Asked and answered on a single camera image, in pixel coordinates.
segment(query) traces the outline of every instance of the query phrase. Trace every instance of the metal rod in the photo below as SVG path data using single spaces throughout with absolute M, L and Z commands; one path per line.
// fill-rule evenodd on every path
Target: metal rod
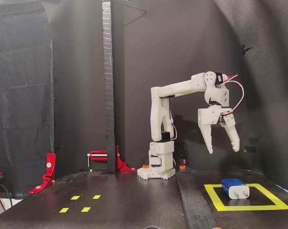
M 91 156 L 92 157 L 98 157 L 98 156 L 105 156 L 106 157 L 107 155 L 106 154 L 92 154 Z

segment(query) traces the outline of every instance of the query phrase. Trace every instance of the black floor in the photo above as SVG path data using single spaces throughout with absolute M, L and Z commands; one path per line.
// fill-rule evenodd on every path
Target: black floor
M 83 172 L 59 179 L 0 215 L 0 229 L 187 228 L 176 177 Z
M 288 205 L 288 193 L 272 184 L 264 175 L 249 171 L 187 170 L 177 172 L 177 179 L 189 228 L 211 229 L 288 229 L 288 209 L 259 211 L 217 211 L 204 185 L 221 184 L 225 178 L 238 178 L 247 184 L 260 184 Z M 225 206 L 274 205 L 256 188 L 244 200 L 231 200 L 221 188 L 214 188 Z
M 260 184 L 288 205 L 287 192 L 248 171 L 187 170 L 168 181 L 144 181 L 136 173 L 82 172 L 8 209 L 0 215 L 0 229 L 288 229 L 288 210 L 217 211 L 204 185 L 221 184 L 224 178 Z M 240 201 L 214 190 L 225 206 L 273 204 L 255 188 Z

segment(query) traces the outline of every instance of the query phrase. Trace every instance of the yellow tape square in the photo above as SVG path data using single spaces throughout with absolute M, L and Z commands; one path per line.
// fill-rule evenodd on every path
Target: yellow tape square
M 91 209 L 90 207 L 85 207 L 85 208 L 82 209 L 81 212 L 88 212 L 90 209 Z
M 222 185 L 204 185 L 207 193 L 209 194 L 215 208 L 217 211 L 262 211 L 262 210 L 286 210 L 288 206 L 265 189 L 260 184 L 246 184 L 248 187 L 255 187 L 266 197 L 268 197 L 275 205 L 260 205 L 260 206 L 225 206 L 218 195 L 216 194 L 214 188 L 222 187 Z
M 59 213 L 65 213 L 67 212 L 68 208 L 63 208 L 61 211 L 59 211 Z
M 71 198 L 71 200 L 79 199 L 79 197 L 80 197 L 80 196 L 73 196 L 73 197 Z
M 101 197 L 101 195 L 95 195 L 93 199 L 98 199 L 99 197 Z

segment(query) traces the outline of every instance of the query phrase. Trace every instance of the robotic arm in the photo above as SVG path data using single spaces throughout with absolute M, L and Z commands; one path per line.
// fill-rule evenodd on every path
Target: robotic arm
M 174 83 L 164 87 L 151 89 L 151 137 L 149 165 L 138 170 L 138 176 L 143 179 L 161 177 L 168 179 L 175 174 L 172 168 L 172 153 L 174 151 L 174 125 L 170 111 L 170 98 L 195 92 L 205 92 L 204 98 L 210 105 L 206 109 L 198 109 L 198 126 L 210 154 L 213 153 L 211 125 L 220 120 L 220 125 L 226 130 L 235 152 L 239 151 L 239 136 L 235 128 L 235 120 L 229 106 L 229 90 L 224 85 L 228 77 L 222 73 L 207 72 L 193 75 L 191 80 Z
M 216 124 L 218 120 L 220 125 L 226 130 L 233 150 L 239 151 L 239 137 L 235 128 L 233 114 L 227 115 L 224 119 L 221 114 L 231 111 L 230 108 L 221 108 L 229 106 L 229 90 L 216 88 L 215 86 L 227 80 L 227 76 L 221 73 L 207 72 L 193 75 L 191 80 L 181 83 L 175 83 L 164 87 L 153 87 L 151 89 L 151 137 L 158 142 L 161 140 L 161 124 L 164 131 L 170 132 L 171 138 L 174 136 L 173 119 L 171 118 L 169 99 L 185 94 L 204 92 L 205 101 L 210 105 L 207 109 L 198 109 L 198 125 L 203 135 L 209 153 L 213 153 L 211 125 Z

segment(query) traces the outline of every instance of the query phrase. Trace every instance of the red bracket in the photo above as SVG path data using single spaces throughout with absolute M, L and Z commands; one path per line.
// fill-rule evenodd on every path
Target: red bracket
M 90 160 L 91 161 L 107 161 L 107 157 L 94 157 L 94 154 L 107 154 L 106 150 L 97 150 L 90 152 Z
M 107 161 L 107 157 L 94 157 L 94 154 L 107 154 L 106 150 L 91 151 L 90 160 L 91 161 Z M 122 162 L 119 158 L 119 146 L 116 146 L 116 160 L 117 160 L 117 170 L 119 172 L 136 172 L 136 168 L 129 168 L 125 162 Z
M 30 190 L 29 193 L 36 194 L 53 184 L 54 180 L 54 166 L 55 166 L 56 154 L 47 154 L 46 160 L 46 174 L 42 176 L 43 183 Z
M 119 146 L 116 146 L 116 157 L 117 157 L 117 169 L 120 172 L 136 172 L 137 168 L 129 168 L 125 162 L 122 162 L 119 158 Z

